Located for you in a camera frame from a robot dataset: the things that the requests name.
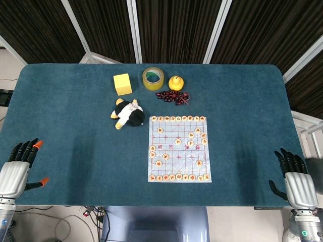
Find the dark slatted screen panel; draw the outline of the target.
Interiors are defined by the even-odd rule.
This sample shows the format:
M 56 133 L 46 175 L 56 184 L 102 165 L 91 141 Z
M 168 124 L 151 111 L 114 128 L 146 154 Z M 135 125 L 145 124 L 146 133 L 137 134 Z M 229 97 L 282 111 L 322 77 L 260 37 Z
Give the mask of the dark slatted screen panel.
M 0 0 L 0 36 L 28 64 L 78 63 L 85 54 L 61 0 Z
M 323 50 L 285 87 L 291 110 L 323 119 Z
M 209 64 L 232 0 L 126 3 L 138 64 Z
M 61 0 L 90 63 L 135 63 L 127 0 Z
M 323 35 L 323 0 L 232 0 L 211 64 L 285 73 Z

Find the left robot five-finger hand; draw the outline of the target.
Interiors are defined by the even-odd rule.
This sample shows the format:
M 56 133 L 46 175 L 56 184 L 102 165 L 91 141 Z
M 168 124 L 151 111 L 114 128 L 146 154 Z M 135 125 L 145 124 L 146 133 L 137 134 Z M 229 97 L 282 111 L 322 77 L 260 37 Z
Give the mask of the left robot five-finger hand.
M 0 171 L 0 204 L 12 204 L 25 191 L 45 186 L 49 178 L 29 183 L 30 169 L 43 141 L 37 138 L 16 145 Z

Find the blue felt table cover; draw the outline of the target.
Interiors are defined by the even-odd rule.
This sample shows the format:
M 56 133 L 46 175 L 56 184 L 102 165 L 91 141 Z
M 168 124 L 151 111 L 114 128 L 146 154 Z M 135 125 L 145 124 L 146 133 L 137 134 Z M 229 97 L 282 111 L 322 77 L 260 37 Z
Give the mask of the blue felt table cover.
M 268 185 L 285 188 L 275 151 L 302 156 L 280 70 L 274 65 L 160 64 L 179 75 L 188 105 L 147 90 L 147 64 L 32 64 L 19 75 L 0 131 L 0 168 L 12 149 L 35 138 L 44 144 L 29 175 L 49 183 L 25 192 L 19 205 L 284 206 Z M 110 115 L 114 75 L 129 74 L 146 117 L 204 116 L 210 183 L 148 181 L 149 121 L 115 129 Z

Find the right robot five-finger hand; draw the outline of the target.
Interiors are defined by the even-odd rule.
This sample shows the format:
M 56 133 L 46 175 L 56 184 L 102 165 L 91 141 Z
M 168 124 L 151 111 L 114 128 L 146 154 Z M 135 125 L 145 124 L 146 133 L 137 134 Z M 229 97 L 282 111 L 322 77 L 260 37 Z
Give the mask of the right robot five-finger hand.
M 289 202 L 295 210 L 313 210 L 318 206 L 318 199 L 313 179 L 307 171 L 305 162 L 298 155 L 281 149 L 275 151 L 284 178 L 286 192 L 277 189 L 273 180 L 268 184 L 271 191 L 278 197 Z

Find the dark red toy grapes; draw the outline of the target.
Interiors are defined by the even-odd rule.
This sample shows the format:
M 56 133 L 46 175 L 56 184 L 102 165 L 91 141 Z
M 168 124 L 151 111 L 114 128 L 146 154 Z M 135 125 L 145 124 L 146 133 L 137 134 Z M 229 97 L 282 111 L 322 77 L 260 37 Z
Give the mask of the dark red toy grapes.
M 190 100 L 189 93 L 175 90 L 157 92 L 156 96 L 164 102 L 174 102 L 175 105 L 188 105 Z

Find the xiangqi board sheet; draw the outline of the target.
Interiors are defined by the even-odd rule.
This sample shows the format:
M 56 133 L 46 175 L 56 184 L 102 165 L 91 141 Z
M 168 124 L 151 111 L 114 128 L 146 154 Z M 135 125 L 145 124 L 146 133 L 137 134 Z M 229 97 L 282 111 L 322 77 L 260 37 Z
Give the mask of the xiangqi board sheet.
M 209 148 L 208 143 L 203 145 L 201 143 L 202 138 L 200 137 L 201 133 L 207 134 L 208 141 L 208 133 L 207 133 L 207 118 L 205 117 L 205 121 L 201 122 L 200 120 L 196 122 L 193 121 L 180 121 L 180 122 L 172 122 L 165 120 L 162 122 L 157 121 L 153 122 L 149 119 L 149 142 L 148 147 L 154 145 L 156 147 L 155 151 L 150 151 L 148 149 L 148 177 L 153 174 L 155 177 L 157 175 L 165 175 L 165 174 L 194 174 L 196 176 L 196 182 L 184 181 L 181 180 L 169 180 L 169 181 L 155 181 L 158 183 L 211 183 L 211 167 L 210 167 L 210 157 L 209 157 Z M 197 127 L 201 128 L 201 133 L 197 134 L 195 129 Z M 163 128 L 164 132 L 159 134 L 157 132 L 157 128 Z M 193 133 L 194 138 L 188 138 L 188 134 Z M 181 139 L 181 145 L 175 145 L 175 140 Z M 192 140 L 194 145 L 189 147 L 188 141 Z M 149 153 L 155 152 L 155 158 L 150 158 Z M 163 154 L 169 154 L 169 159 L 164 160 Z M 160 160 L 162 162 L 161 167 L 156 166 L 156 161 Z M 196 161 L 201 160 L 203 165 L 198 167 L 196 165 Z M 210 180 L 207 181 L 198 181 L 197 177 L 199 175 L 209 174 Z

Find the clear packing tape roll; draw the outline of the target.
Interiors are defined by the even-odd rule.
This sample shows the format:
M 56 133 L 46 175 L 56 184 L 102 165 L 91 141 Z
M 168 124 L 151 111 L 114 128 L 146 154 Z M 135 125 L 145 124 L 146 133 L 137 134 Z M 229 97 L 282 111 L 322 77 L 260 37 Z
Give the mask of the clear packing tape roll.
M 142 80 L 146 89 L 156 91 L 164 84 L 164 73 L 159 68 L 150 67 L 144 70 Z

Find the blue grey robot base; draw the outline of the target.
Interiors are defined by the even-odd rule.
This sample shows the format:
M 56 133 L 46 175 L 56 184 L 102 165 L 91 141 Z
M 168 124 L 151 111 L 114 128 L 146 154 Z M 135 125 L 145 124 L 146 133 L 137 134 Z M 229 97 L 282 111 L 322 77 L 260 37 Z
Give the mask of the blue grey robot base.
M 109 206 L 100 242 L 210 242 L 206 207 Z

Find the yellow toy pear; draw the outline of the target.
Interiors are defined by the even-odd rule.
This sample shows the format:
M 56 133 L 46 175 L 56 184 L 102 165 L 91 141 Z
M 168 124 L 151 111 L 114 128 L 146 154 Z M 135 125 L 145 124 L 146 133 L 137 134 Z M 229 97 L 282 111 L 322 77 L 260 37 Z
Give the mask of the yellow toy pear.
M 184 80 L 180 76 L 172 76 L 169 79 L 169 88 L 174 91 L 180 91 L 184 86 Z

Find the black electronic box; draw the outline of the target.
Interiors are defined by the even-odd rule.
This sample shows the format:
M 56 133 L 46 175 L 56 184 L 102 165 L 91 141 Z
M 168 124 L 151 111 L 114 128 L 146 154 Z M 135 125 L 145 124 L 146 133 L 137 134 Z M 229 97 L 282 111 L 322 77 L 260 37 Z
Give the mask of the black electronic box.
M 0 106 L 8 107 L 13 95 L 13 90 L 0 89 Z

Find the black white plush toy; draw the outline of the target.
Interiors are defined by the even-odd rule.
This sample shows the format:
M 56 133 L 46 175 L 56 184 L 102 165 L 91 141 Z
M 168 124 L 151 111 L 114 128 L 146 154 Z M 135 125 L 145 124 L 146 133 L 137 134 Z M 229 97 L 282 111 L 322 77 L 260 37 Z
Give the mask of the black white plush toy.
M 115 128 L 120 130 L 126 124 L 132 127 L 143 125 L 145 114 L 137 99 L 133 99 L 130 102 L 118 98 L 116 100 L 116 108 L 111 113 L 111 119 L 117 120 Z

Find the white metal rack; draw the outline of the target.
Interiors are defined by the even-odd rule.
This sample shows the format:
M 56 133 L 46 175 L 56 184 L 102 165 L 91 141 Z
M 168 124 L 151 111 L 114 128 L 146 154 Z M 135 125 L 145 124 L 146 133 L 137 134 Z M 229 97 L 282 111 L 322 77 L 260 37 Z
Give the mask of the white metal rack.
M 323 196 L 323 119 L 291 113 L 316 191 Z

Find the yellow foam cube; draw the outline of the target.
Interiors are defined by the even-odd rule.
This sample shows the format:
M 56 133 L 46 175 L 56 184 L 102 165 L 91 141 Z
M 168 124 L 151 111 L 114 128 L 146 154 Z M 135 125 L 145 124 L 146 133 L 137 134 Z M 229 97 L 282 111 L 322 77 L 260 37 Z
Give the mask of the yellow foam cube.
M 119 96 L 132 93 L 132 87 L 129 74 L 120 74 L 113 76 L 116 92 Z

